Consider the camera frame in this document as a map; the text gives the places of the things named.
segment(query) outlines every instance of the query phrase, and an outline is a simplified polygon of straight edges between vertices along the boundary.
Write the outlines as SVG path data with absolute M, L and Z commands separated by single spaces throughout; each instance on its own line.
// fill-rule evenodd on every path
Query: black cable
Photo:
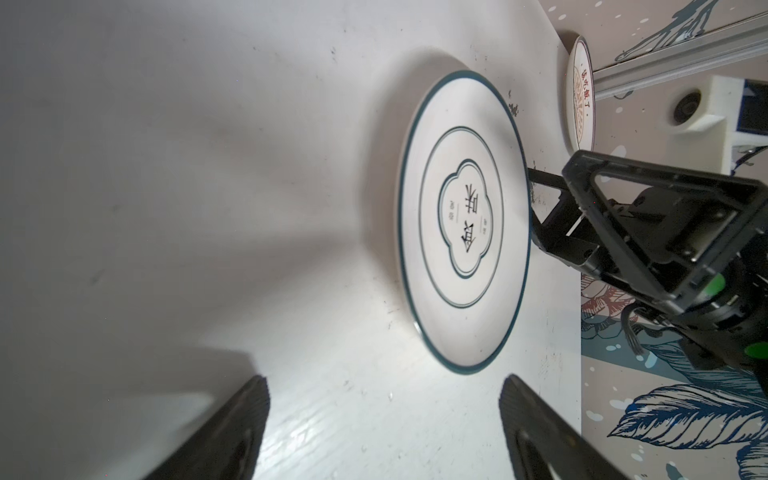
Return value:
M 629 315 L 631 315 L 636 308 L 641 306 L 643 306 L 643 304 L 635 300 L 621 310 L 621 328 L 624 331 L 624 336 L 627 337 L 629 348 L 632 349 L 632 353 L 635 355 L 642 355 L 644 349 L 640 344 L 640 340 L 637 339 L 637 335 L 632 331 L 632 326 L 629 323 Z
M 735 175 L 736 174 L 736 169 L 738 167 L 741 167 L 744 163 L 746 163 L 746 161 L 748 161 L 750 158 L 754 157 L 755 155 L 757 155 L 761 151 L 765 150 L 766 148 L 768 148 L 768 145 L 763 145 L 762 147 L 755 148 L 754 152 L 751 152 L 751 153 L 748 153 L 748 154 L 744 154 L 739 160 L 736 161 L 736 165 L 734 165 L 733 166 L 733 170 L 730 171 L 730 176 L 732 177 L 733 175 Z

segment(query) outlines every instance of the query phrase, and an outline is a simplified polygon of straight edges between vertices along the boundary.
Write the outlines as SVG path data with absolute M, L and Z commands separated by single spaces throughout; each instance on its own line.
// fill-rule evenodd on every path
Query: dark green plate border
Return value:
M 504 111 L 507 112 L 507 117 L 509 118 L 510 123 L 512 123 L 512 128 L 515 130 L 515 137 L 518 140 L 518 146 L 520 147 L 520 156 L 523 160 L 523 170 L 525 172 L 525 184 L 528 185 L 528 188 L 530 188 L 531 182 L 528 179 L 528 164 L 525 162 L 525 152 L 523 151 L 523 143 L 520 141 L 520 133 L 518 132 L 518 126 L 515 124 L 515 120 L 512 119 L 512 115 L 509 111 L 509 108 L 507 107 L 507 104 L 504 102 L 504 98 L 498 93 L 496 88 L 489 82 L 485 77 L 482 75 L 475 73 L 470 70 L 460 70 L 455 71 L 451 74 L 446 75 L 443 77 L 443 79 L 437 84 L 432 87 L 432 90 L 429 91 L 429 93 L 424 98 L 424 101 L 419 106 L 419 110 L 416 112 L 416 116 L 413 119 L 413 122 L 411 123 L 410 131 L 408 132 L 408 141 L 406 143 L 406 148 L 403 151 L 402 155 L 402 165 L 400 170 L 400 185 L 399 185 L 399 194 L 397 199 L 397 244 L 398 244 L 398 255 L 400 259 L 400 276 L 402 278 L 402 285 L 403 288 L 406 291 L 406 298 L 408 299 L 408 304 L 411 308 L 411 314 L 413 315 L 413 318 L 416 319 L 416 323 L 419 325 L 419 331 L 422 334 L 422 337 L 424 338 L 424 342 L 427 344 L 427 347 L 429 348 L 429 351 L 432 352 L 432 355 L 434 355 L 437 360 L 440 361 L 445 367 L 447 367 L 449 370 L 455 373 L 461 373 L 462 375 L 470 375 L 472 373 L 477 373 L 480 370 L 484 369 L 486 366 L 490 365 L 491 362 L 496 358 L 496 356 L 501 352 L 502 348 L 504 348 L 504 345 L 507 343 L 507 338 L 509 338 L 509 334 L 512 332 L 512 327 L 515 326 L 515 321 L 518 318 L 518 313 L 520 312 L 520 305 L 523 301 L 523 293 L 525 292 L 525 282 L 528 279 L 528 263 L 531 259 L 531 205 L 528 204 L 528 251 L 525 254 L 525 272 L 523 273 L 523 284 L 520 289 L 520 298 L 518 299 L 518 305 L 515 307 L 515 314 L 512 316 L 512 320 L 509 323 L 509 328 L 507 329 L 507 333 L 504 335 L 504 338 L 502 339 L 502 342 L 498 344 L 496 347 L 496 350 L 493 351 L 493 353 L 488 356 L 485 360 L 478 363 L 477 365 L 473 366 L 463 366 L 463 365 L 457 365 L 448 359 L 446 359 L 440 352 L 437 351 L 434 345 L 432 345 L 432 341 L 429 339 L 429 335 L 427 335 L 427 332 L 424 330 L 424 327 L 422 326 L 422 322 L 419 319 L 419 316 L 416 314 L 416 307 L 413 304 L 413 298 L 411 297 L 411 289 L 408 283 L 408 274 L 406 272 L 406 262 L 402 255 L 402 182 L 404 180 L 404 175 L 406 172 L 406 164 L 408 163 L 408 153 L 411 151 L 411 142 L 413 141 L 413 134 L 415 133 L 416 126 L 419 124 L 419 120 L 422 117 L 422 114 L 424 113 L 424 110 L 427 108 L 427 105 L 429 105 L 429 102 L 432 100 L 432 97 L 435 96 L 435 94 L 440 91 L 441 88 L 445 87 L 448 83 L 454 80 L 458 80 L 460 78 L 469 78 L 471 80 L 475 80 L 486 86 L 488 90 L 493 92 L 493 95 L 496 96 L 499 103 L 502 105 L 502 108 L 504 108 Z

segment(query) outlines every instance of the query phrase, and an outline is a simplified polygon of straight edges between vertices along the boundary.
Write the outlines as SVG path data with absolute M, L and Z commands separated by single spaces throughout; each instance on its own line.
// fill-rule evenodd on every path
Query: floral pattern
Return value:
M 586 276 L 581 288 L 582 339 L 618 336 L 618 317 L 632 297 Z M 741 443 L 736 456 L 739 478 L 768 478 L 768 400 L 754 374 L 731 367 L 697 370 L 677 339 L 643 347 L 689 383 L 661 386 L 638 396 L 608 436 L 669 449 Z
M 634 302 L 634 298 L 614 286 L 586 275 L 581 276 L 581 338 L 604 339 L 621 334 L 621 310 Z M 637 315 L 630 321 L 636 322 Z

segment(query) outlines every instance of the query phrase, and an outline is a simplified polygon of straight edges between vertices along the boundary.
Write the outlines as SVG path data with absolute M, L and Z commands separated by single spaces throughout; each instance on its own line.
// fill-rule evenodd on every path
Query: metal extrusion bar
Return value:
M 594 73 L 595 98 L 768 54 L 768 12 Z

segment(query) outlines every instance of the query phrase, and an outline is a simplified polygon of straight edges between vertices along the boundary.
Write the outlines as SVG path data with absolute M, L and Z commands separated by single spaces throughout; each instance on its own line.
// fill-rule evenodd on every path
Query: green ring line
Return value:
M 488 90 L 490 90 L 493 95 L 496 96 L 496 99 L 499 101 L 499 103 L 502 105 L 504 110 L 507 112 L 507 117 L 509 118 L 510 123 L 512 124 L 512 129 L 515 130 L 515 137 L 518 141 L 518 146 L 520 147 L 520 156 L 523 160 L 523 171 L 525 172 L 525 182 L 527 185 L 530 185 L 531 182 L 528 179 L 528 164 L 525 162 L 525 152 L 523 151 L 523 144 L 520 141 L 520 133 L 518 132 L 518 126 L 515 124 L 515 120 L 512 118 L 512 115 L 507 108 L 507 104 L 504 102 L 504 98 L 498 93 L 496 88 L 491 85 L 491 82 L 485 79 L 480 74 L 477 74 L 473 71 L 469 70 L 460 70 L 455 71 L 451 74 L 446 75 L 443 77 L 442 80 L 437 82 L 437 84 L 432 87 L 432 89 L 429 91 L 429 93 L 424 98 L 424 101 L 419 106 L 419 110 L 416 112 L 416 115 L 413 119 L 413 122 L 411 124 L 410 132 L 408 133 L 408 140 L 406 142 L 406 148 L 403 151 L 402 156 L 402 166 L 400 171 L 400 185 L 399 185 L 399 195 L 398 195 L 398 209 L 397 209 L 397 244 L 398 244 L 398 255 L 400 257 L 400 276 L 402 278 L 402 285 L 406 292 L 406 299 L 408 300 L 409 307 L 411 309 L 411 314 L 413 315 L 413 318 L 416 320 L 416 325 L 419 328 L 419 332 L 422 334 L 422 337 L 424 338 L 424 343 L 427 344 L 427 348 L 429 348 L 429 351 L 432 352 L 432 355 L 435 356 L 435 358 L 442 363 L 447 369 L 451 370 L 455 373 L 460 373 L 462 375 L 470 375 L 472 373 L 477 373 L 480 370 L 483 370 L 486 366 L 490 365 L 491 362 L 496 358 L 496 356 L 501 352 L 502 348 L 504 348 L 504 345 L 507 343 L 507 338 L 509 338 L 509 334 L 512 332 L 512 327 L 515 326 L 515 321 L 518 318 L 518 313 L 520 313 L 520 305 L 522 304 L 523 300 L 523 293 L 525 292 L 525 282 L 528 280 L 528 264 L 531 260 L 531 205 L 528 205 L 528 251 L 525 254 L 525 271 L 523 272 L 523 283 L 520 288 L 520 298 L 518 299 L 518 305 L 515 307 L 515 313 L 512 315 L 512 320 L 509 323 L 509 328 L 507 329 L 507 333 L 504 335 L 504 338 L 502 341 L 498 344 L 496 347 L 496 350 L 491 353 L 488 358 L 483 360 L 482 362 L 478 363 L 477 365 L 473 366 L 463 366 L 463 365 L 457 365 L 448 359 L 446 359 L 440 352 L 437 351 L 435 346 L 432 344 L 432 341 L 429 339 L 429 336 L 427 335 L 426 331 L 422 327 L 422 322 L 419 319 L 419 315 L 416 314 L 416 307 L 413 303 L 413 297 L 411 296 L 411 290 L 408 283 L 408 274 L 406 271 L 406 260 L 405 257 L 402 254 L 402 185 L 403 181 L 405 180 L 405 174 L 406 174 L 406 164 L 408 162 L 408 153 L 411 150 L 411 143 L 413 142 L 413 135 L 416 130 L 416 126 L 419 124 L 419 119 L 424 114 L 424 110 L 427 108 L 427 105 L 429 104 L 429 101 L 432 100 L 432 97 L 437 94 L 437 92 L 446 86 L 449 82 L 458 80 L 459 78 L 469 78 L 471 80 L 475 80 L 486 86 Z
M 456 131 L 466 131 L 466 132 L 468 132 L 470 134 L 475 135 L 478 138 L 478 140 L 481 141 L 481 143 L 485 147 L 485 150 L 488 152 L 488 155 L 491 158 L 491 162 L 493 163 L 493 168 L 496 171 L 496 178 L 498 179 L 498 182 L 499 182 L 498 194 L 502 198 L 502 233 L 501 233 L 501 239 L 499 240 L 499 249 L 498 249 L 498 256 L 496 257 L 496 265 L 494 266 L 493 273 L 491 274 L 491 278 L 488 279 L 488 283 L 485 285 L 485 288 L 483 289 L 483 291 L 480 292 L 480 295 L 478 295 L 478 297 L 476 299 L 474 299 L 473 301 L 471 301 L 469 303 L 456 303 L 456 302 L 450 300 L 446 295 L 443 294 L 443 292 L 437 286 L 437 282 L 435 282 L 435 279 L 432 277 L 432 271 L 430 271 L 429 265 L 427 265 L 427 263 L 426 263 L 426 254 L 424 252 L 424 242 L 422 241 L 422 208 L 421 207 L 422 207 L 422 195 L 423 195 L 423 192 L 424 192 L 424 181 L 425 181 L 425 178 L 426 178 L 426 171 L 429 168 L 429 162 L 432 161 L 432 155 L 435 153 L 435 150 L 437 150 L 437 147 L 438 147 L 438 145 L 440 145 L 440 142 L 445 140 L 446 137 L 448 137 L 450 134 L 452 134 L 452 133 L 454 133 Z M 472 162 L 477 167 L 478 171 L 480 172 L 480 176 L 481 176 L 481 179 L 482 179 L 482 182 L 483 182 L 483 188 L 485 189 L 485 199 L 488 201 L 488 208 L 491 209 L 491 218 L 493 218 L 493 207 L 491 207 L 491 199 L 488 198 L 488 187 L 487 187 L 487 185 L 485 185 L 485 177 L 482 175 L 482 170 L 480 170 L 479 165 L 477 165 L 477 163 L 475 163 L 474 160 L 467 159 L 467 160 L 462 161 L 459 164 L 456 172 L 458 173 L 458 171 L 461 170 L 462 165 L 467 163 L 467 162 Z M 427 275 L 429 276 L 429 280 L 432 282 L 432 286 L 435 287 L 435 290 L 437 290 L 437 293 L 440 295 L 440 298 L 442 298 L 448 305 L 453 306 L 455 308 L 469 308 L 470 306 L 475 305 L 478 301 L 480 301 L 480 299 L 483 297 L 483 295 L 485 295 L 485 292 L 491 286 L 491 282 L 493 281 L 493 277 L 496 275 L 496 268 L 498 267 L 498 259 L 502 255 L 501 242 L 504 241 L 504 194 L 502 192 L 501 177 L 498 174 L 498 167 L 496 167 L 496 160 L 493 158 L 493 154 L 491 154 L 491 149 L 488 148 L 488 145 L 485 143 L 485 141 L 482 139 L 482 137 L 480 135 L 478 135 L 478 133 L 476 131 L 472 130 L 469 127 L 453 127 L 450 130 L 446 131 L 439 138 L 439 140 L 437 140 L 437 143 L 435 144 L 435 146 L 432 147 L 432 151 L 429 152 L 429 159 L 427 159 L 427 163 L 424 166 L 424 173 L 425 174 L 422 177 L 422 186 L 421 186 L 421 188 L 419 190 L 419 245 L 421 246 L 421 249 L 422 249 L 422 259 L 424 260 L 424 266 L 427 269 Z M 449 250 L 450 250 L 451 246 L 448 244 L 448 241 L 445 239 L 445 233 L 442 231 L 442 221 L 440 220 L 440 203 L 441 203 L 440 200 L 442 199 L 443 193 L 445 192 L 445 184 L 448 183 L 451 180 L 451 177 L 453 177 L 453 175 L 454 174 L 448 175 L 448 178 L 446 178 L 445 181 L 443 182 L 442 187 L 440 188 L 440 199 L 438 199 L 438 206 L 437 206 L 437 208 L 438 208 L 438 224 L 440 225 L 440 230 L 441 230 L 440 233 L 442 234 L 443 241 L 445 241 L 445 244 L 448 246 Z M 468 279 L 469 277 L 471 277 L 475 273 L 477 268 L 480 266 L 480 260 L 482 260 L 483 257 L 485 257 L 485 254 L 491 248 L 491 242 L 492 241 L 493 241 L 493 224 L 491 226 L 491 239 L 488 241 L 488 248 L 486 248 L 485 251 L 482 253 L 480 258 L 478 259 L 478 264 L 475 267 L 475 270 L 473 270 L 472 273 L 470 273 L 469 275 L 463 275 L 461 272 L 458 271 L 458 269 L 456 268 L 456 265 L 454 264 L 453 256 L 449 252 L 449 255 L 451 255 L 451 266 L 453 267 L 453 271 L 456 272 L 456 275 L 460 276 L 463 279 Z

